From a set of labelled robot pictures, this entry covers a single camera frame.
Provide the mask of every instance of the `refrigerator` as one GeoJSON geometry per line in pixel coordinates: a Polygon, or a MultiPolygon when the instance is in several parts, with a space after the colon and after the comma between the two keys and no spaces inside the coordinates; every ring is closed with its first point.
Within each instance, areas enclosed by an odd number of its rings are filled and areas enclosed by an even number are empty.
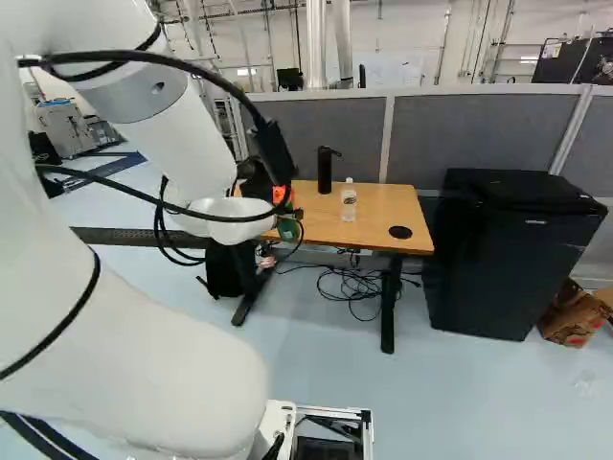
{"type": "Polygon", "coordinates": [[[432,327],[522,341],[554,299],[607,208],[560,176],[447,171],[426,265],[432,327]]]}

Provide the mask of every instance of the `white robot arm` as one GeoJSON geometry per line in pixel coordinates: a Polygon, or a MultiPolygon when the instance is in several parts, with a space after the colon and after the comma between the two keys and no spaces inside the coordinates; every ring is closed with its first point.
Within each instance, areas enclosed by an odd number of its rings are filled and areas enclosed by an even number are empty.
{"type": "MultiPolygon", "coordinates": [[[[26,137],[15,56],[144,43],[164,53],[155,19],[144,0],[22,0],[6,9],[0,34],[0,409],[82,426],[149,452],[246,458],[267,399],[261,359],[218,328],[148,299],[101,264],[51,213],[26,137]]],[[[99,67],[70,64],[56,71],[66,77],[99,67]]],[[[270,209],[260,200],[220,197],[236,167],[181,72],[130,62],[72,84],[180,184],[177,202],[225,216],[270,209]],[[198,201],[203,196],[209,198],[198,201]]],[[[270,226],[270,220],[209,222],[193,231],[233,243],[270,226]],[[228,225],[242,227],[224,240],[232,233],[224,230],[228,225]]]]}

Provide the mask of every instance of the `plastic water bottle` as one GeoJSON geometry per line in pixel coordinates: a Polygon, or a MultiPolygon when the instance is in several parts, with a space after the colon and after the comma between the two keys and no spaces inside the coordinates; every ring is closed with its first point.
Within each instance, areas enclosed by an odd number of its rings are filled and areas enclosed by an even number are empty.
{"type": "Polygon", "coordinates": [[[357,211],[357,192],[353,186],[353,179],[345,179],[345,185],[341,191],[341,220],[344,222],[354,222],[357,211]]]}

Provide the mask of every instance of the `gray cubicle partition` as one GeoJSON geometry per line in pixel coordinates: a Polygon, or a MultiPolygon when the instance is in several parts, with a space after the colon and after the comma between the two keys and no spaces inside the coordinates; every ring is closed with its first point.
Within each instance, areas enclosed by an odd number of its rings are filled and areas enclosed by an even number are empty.
{"type": "Polygon", "coordinates": [[[439,189],[448,168],[548,171],[575,94],[397,97],[387,182],[439,189]]]}
{"type": "MultiPolygon", "coordinates": [[[[343,154],[332,160],[333,180],[352,177],[356,182],[378,182],[385,98],[254,99],[264,116],[279,121],[298,166],[298,178],[316,179],[317,148],[330,146],[343,154]]],[[[244,110],[241,118],[246,128],[253,125],[244,110]]],[[[253,144],[247,141],[247,145],[252,153],[253,144]]]]}
{"type": "Polygon", "coordinates": [[[561,175],[593,196],[613,196],[613,95],[595,94],[561,175]]]}
{"type": "Polygon", "coordinates": [[[609,215],[577,270],[588,279],[613,279],[613,88],[593,86],[561,175],[608,206],[609,215]]]}

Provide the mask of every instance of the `green object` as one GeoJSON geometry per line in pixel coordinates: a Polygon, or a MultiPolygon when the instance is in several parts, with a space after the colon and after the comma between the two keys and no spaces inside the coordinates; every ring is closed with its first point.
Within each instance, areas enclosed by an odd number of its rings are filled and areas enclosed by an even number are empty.
{"type": "MultiPolygon", "coordinates": [[[[294,210],[291,203],[287,205],[287,208],[291,211],[294,210]]],[[[277,231],[284,242],[296,242],[300,238],[300,225],[293,218],[279,218],[277,231]]]]}

